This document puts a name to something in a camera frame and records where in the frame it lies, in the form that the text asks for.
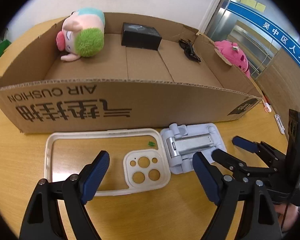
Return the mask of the person right hand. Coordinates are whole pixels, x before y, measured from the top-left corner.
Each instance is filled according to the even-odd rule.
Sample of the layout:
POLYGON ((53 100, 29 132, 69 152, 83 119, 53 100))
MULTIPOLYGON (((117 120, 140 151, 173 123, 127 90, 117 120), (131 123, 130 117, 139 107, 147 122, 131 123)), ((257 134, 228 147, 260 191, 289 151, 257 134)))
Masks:
POLYGON ((275 212, 278 214, 278 221, 281 225, 281 231, 289 231, 300 215, 300 206, 282 203, 274 205, 275 212))

